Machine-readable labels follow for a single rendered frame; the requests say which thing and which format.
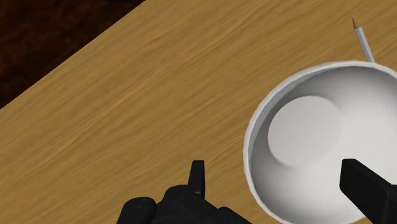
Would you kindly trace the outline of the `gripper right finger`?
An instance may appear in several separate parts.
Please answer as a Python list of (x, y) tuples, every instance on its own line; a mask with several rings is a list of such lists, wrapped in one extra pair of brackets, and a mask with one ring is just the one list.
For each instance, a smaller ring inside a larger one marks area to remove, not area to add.
[(339, 187), (373, 224), (397, 224), (397, 185), (358, 160), (343, 159)]

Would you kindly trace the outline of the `white pencil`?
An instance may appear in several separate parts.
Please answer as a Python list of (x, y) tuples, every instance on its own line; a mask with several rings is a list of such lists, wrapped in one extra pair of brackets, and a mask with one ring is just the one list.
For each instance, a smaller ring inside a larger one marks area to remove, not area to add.
[(370, 45), (368, 44), (368, 41), (366, 39), (365, 33), (362, 29), (362, 26), (359, 25), (359, 23), (356, 21), (354, 17), (352, 17), (352, 26), (354, 28), (354, 32), (356, 33), (361, 49), (365, 55), (365, 58), (369, 62), (375, 62), (375, 59), (373, 57), (372, 51), (370, 49)]

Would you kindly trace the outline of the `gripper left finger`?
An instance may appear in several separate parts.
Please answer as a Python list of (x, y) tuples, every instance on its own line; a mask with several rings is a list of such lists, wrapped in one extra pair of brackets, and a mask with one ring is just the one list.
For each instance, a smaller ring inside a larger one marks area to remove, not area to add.
[(156, 203), (150, 197), (127, 201), (116, 224), (251, 224), (228, 207), (215, 207), (205, 200), (205, 165), (194, 160), (188, 183), (165, 191)]

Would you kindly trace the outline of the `white bowl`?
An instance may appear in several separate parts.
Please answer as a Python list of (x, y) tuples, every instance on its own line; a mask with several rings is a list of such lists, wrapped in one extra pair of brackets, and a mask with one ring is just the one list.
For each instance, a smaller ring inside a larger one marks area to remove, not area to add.
[(353, 60), (304, 69), (264, 98), (244, 138), (249, 189), (285, 224), (362, 219), (339, 188), (345, 158), (397, 183), (396, 71)]

